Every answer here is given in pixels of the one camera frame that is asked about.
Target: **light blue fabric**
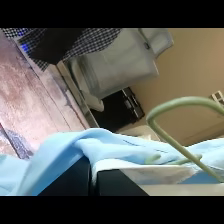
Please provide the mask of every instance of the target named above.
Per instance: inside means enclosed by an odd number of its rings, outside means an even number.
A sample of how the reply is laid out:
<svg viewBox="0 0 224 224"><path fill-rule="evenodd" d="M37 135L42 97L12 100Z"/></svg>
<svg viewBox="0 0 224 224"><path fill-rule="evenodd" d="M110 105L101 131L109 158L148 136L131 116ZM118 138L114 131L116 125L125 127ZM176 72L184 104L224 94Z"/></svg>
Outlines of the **light blue fabric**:
<svg viewBox="0 0 224 224"><path fill-rule="evenodd" d="M223 171L220 168L224 169L224 139L202 142L188 150L203 154L204 163ZM38 195L83 155L89 158L91 165L106 158L144 164L146 158L158 153L161 158L154 164L183 158L167 143L148 142L100 128L57 133L50 136L29 161L0 156L0 195Z"/></svg>

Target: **wooden floor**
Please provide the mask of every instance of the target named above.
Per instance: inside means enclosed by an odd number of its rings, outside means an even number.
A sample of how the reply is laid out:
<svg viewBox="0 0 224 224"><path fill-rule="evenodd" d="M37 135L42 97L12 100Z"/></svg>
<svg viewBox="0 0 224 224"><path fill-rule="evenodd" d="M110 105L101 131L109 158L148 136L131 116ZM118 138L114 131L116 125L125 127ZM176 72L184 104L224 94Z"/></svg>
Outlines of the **wooden floor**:
<svg viewBox="0 0 224 224"><path fill-rule="evenodd" d="M0 32L0 153L13 156L15 139L35 152L55 132L89 127L57 69L42 72L28 61Z"/></svg>

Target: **black and white checkered fabric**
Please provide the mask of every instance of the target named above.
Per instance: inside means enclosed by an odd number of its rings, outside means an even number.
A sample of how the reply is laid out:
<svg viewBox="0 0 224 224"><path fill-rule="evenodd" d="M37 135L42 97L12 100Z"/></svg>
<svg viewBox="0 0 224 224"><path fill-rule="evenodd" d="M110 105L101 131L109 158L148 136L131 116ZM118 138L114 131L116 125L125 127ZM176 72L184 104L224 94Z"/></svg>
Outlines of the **black and white checkered fabric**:
<svg viewBox="0 0 224 224"><path fill-rule="evenodd" d="M23 36L19 43L22 49L30 56L36 48L47 28L2 28L6 37L14 38ZM121 28L87 28L82 35L74 42L61 60L66 61L72 56L80 56L95 51L102 51L108 47L120 33ZM48 63L32 59L38 67L44 71Z"/></svg>

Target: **curved green handle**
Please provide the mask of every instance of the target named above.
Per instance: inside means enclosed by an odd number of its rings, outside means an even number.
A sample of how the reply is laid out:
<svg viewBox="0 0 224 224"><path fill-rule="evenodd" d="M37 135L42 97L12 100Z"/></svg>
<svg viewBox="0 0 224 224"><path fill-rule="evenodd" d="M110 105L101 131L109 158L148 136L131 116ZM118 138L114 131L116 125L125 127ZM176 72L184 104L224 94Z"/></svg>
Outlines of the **curved green handle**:
<svg viewBox="0 0 224 224"><path fill-rule="evenodd" d="M182 97L182 98L174 99L153 108L146 116L146 122L161 138L163 138L167 143L172 145L175 149L177 149L180 153L182 153L186 158L193 161L202 170L204 170L211 176L215 177L218 181L224 182L224 179L222 177L217 175L212 169L207 167L194 155L188 152L188 150L185 147L183 147L180 143L178 143L171 136L169 136L155 121L155 118L157 116L159 116L162 113L165 113L166 111L172 110L177 107L193 106L193 105L209 107L224 116L223 107L215 103L214 101L209 100L207 98L203 98L203 97L190 96L190 97Z"/></svg>

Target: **beige wall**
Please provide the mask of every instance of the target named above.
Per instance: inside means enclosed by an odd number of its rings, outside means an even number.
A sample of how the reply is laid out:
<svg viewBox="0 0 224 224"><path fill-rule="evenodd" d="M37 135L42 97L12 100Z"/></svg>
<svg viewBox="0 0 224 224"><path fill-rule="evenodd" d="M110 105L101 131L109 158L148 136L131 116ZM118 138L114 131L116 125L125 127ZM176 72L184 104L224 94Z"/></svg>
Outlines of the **beige wall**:
<svg viewBox="0 0 224 224"><path fill-rule="evenodd" d="M132 86L145 113L173 98L208 97L217 90L224 92L224 29L170 28L169 31L174 46L156 61L160 76ZM224 118L214 112L195 107L176 109L158 120L161 127L183 144L222 131L221 122ZM141 124L145 124L145 118L134 126Z"/></svg>

